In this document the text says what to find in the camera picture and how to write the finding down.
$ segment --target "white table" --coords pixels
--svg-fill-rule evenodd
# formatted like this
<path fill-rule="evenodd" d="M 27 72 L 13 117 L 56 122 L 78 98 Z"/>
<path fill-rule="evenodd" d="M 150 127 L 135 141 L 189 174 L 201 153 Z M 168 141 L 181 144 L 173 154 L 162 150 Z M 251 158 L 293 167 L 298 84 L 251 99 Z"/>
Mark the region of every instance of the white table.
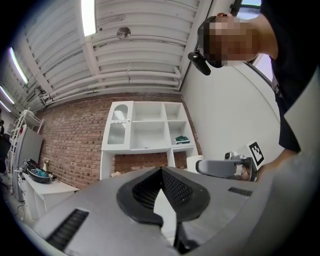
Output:
<path fill-rule="evenodd" d="M 25 180 L 21 183 L 24 201 L 31 219 L 37 221 L 52 207 L 71 196 L 78 188 L 55 180 L 51 183 L 35 182 L 28 174 L 22 174 Z"/>

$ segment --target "fluorescent light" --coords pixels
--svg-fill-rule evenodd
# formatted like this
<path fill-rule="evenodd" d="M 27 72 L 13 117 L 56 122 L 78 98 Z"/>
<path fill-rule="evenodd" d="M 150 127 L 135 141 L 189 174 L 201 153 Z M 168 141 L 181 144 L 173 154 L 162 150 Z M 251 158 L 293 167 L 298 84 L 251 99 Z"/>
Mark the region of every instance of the fluorescent light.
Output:
<path fill-rule="evenodd" d="M 10 55 L 11 55 L 11 59 L 12 59 L 14 65 L 15 65 L 16 69 L 18 70 L 22 80 L 24 81 L 25 84 L 27 84 L 28 83 L 28 78 L 25 76 L 24 72 L 22 71 L 12 47 L 9 49 L 9 52 L 10 52 Z"/>
<path fill-rule="evenodd" d="M 95 0 L 81 0 L 81 16 L 84 36 L 96 33 Z"/>
<path fill-rule="evenodd" d="M 7 99 L 9 101 L 11 101 L 12 104 L 15 104 L 15 102 L 9 97 L 9 95 L 6 93 L 6 91 L 2 88 L 2 86 L 0 86 L 1 91 L 3 92 L 3 94 L 7 97 Z"/>
<path fill-rule="evenodd" d="M 7 108 L 6 105 L 5 105 L 1 100 L 0 100 L 0 103 L 2 104 L 2 106 L 4 106 L 4 108 L 5 108 L 6 110 L 8 110 L 9 112 L 11 112 L 10 109 Z"/>

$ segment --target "red brick wall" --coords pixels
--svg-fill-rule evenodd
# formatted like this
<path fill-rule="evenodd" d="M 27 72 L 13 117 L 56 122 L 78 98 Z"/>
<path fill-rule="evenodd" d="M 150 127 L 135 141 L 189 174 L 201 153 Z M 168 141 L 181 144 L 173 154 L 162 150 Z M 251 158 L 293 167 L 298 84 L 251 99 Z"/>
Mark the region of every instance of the red brick wall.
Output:
<path fill-rule="evenodd" d="M 201 154 L 195 128 L 183 97 L 166 93 L 120 93 L 107 94 L 67 102 L 39 111 L 37 117 L 44 119 L 40 133 L 43 144 L 40 163 L 50 160 L 48 171 L 57 178 L 77 188 L 84 188 L 100 177 L 101 144 L 112 102 L 156 101 L 184 104 L 199 154 Z M 186 168 L 185 153 L 175 153 L 177 167 Z M 126 173 L 151 166 L 166 166 L 167 154 L 116 155 L 114 170 Z"/>

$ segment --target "black shirt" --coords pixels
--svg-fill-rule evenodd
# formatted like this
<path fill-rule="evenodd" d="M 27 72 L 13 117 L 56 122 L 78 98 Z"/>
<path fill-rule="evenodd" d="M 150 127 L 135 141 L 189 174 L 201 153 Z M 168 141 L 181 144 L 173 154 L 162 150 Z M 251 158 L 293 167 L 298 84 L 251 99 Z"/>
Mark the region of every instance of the black shirt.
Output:
<path fill-rule="evenodd" d="M 318 65 L 318 49 L 314 37 L 315 13 L 297 9 L 293 2 L 262 0 L 260 12 L 269 21 L 276 37 L 278 56 L 271 58 L 272 89 L 280 114 L 279 145 L 295 152 L 299 143 L 284 115 L 308 85 Z"/>

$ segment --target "white ceiling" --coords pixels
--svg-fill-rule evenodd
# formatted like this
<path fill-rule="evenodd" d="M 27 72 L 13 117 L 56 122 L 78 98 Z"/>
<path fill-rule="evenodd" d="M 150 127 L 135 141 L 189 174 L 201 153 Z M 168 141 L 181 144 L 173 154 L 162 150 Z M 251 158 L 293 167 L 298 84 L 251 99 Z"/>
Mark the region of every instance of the white ceiling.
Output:
<path fill-rule="evenodd" d="M 118 88 L 178 91 L 211 1 L 96 0 L 97 32 L 86 37 L 81 1 L 50 1 L 12 43 L 29 82 L 24 85 L 8 55 L 0 84 L 17 101 L 16 109 L 34 111 L 45 103 Z M 130 29 L 128 39 L 117 37 L 121 27 Z"/>

